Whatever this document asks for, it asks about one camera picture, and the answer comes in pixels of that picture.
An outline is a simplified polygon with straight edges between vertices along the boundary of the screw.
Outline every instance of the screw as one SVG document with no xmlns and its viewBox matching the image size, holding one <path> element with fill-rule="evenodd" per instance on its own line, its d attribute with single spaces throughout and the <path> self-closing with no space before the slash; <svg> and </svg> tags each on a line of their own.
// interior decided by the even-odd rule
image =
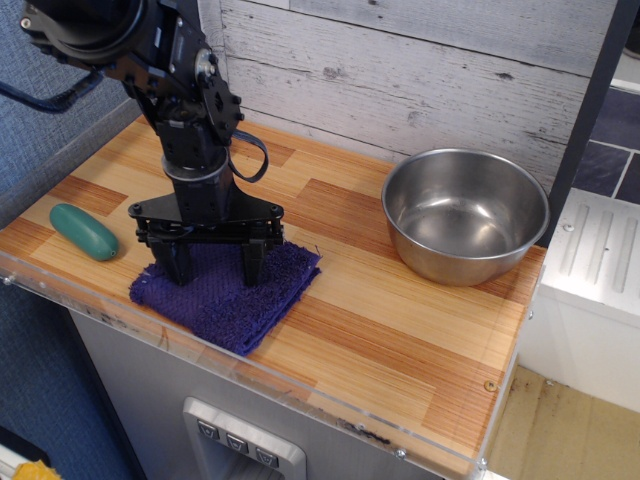
<svg viewBox="0 0 640 480">
<path fill-rule="evenodd" d="M 493 380 L 487 380 L 484 382 L 484 389 L 487 392 L 495 392 L 498 389 L 498 385 Z"/>
</svg>

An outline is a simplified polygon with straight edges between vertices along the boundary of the metal bowl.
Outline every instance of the metal bowl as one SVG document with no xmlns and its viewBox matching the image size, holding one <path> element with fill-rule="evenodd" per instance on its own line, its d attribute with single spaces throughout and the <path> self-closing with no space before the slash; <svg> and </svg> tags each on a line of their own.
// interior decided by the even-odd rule
<svg viewBox="0 0 640 480">
<path fill-rule="evenodd" d="M 488 153 L 445 149 L 402 161 L 382 204 L 402 260 L 419 275 L 470 286 L 513 268 L 549 224 L 540 184 Z"/>
</svg>

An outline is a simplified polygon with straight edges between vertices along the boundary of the whitewashed wood panel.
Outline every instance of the whitewashed wood panel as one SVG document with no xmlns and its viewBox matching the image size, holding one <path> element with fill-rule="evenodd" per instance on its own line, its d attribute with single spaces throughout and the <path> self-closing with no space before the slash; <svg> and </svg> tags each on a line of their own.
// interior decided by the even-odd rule
<svg viewBox="0 0 640 480">
<path fill-rule="evenodd" d="M 290 9 L 591 76 L 616 3 L 616 0 L 290 0 Z"/>
<path fill-rule="evenodd" d="M 270 5 L 272 7 L 289 9 L 291 7 L 291 0 L 251 0 L 254 3 L 260 3 L 262 5 Z"/>
<path fill-rule="evenodd" d="M 229 81 L 250 119 L 391 161 L 482 149 L 550 188 L 588 79 L 249 2 L 222 6 Z"/>
</svg>

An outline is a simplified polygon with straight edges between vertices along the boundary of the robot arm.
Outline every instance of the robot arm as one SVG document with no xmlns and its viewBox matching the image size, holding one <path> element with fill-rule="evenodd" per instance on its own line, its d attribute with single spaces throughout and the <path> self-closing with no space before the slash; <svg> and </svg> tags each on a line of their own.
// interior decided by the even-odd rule
<svg viewBox="0 0 640 480">
<path fill-rule="evenodd" d="M 31 0 L 21 26 L 43 53 L 121 81 L 158 134 L 174 193 L 129 214 L 169 276 L 190 280 L 189 243 L 240 243 L 246 283 L 257 283 L 284 212 L 234 182 L 240 97 L 219 75 L 196 0 Z"/>
</svg>

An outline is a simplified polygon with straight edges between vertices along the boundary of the green soap bar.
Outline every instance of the green soap bar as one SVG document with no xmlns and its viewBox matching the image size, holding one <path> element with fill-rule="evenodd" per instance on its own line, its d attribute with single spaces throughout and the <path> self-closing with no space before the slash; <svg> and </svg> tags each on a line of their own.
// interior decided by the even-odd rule
<svg viewBox="0 0 640 480">
<path fill-rule="evenodd" d="M 118 253 L 118 239 L 107 227 L 84 210 L 66 203 L 51 209 L 51 225 L 80 250 L 100 262 Z"/>
</svg>

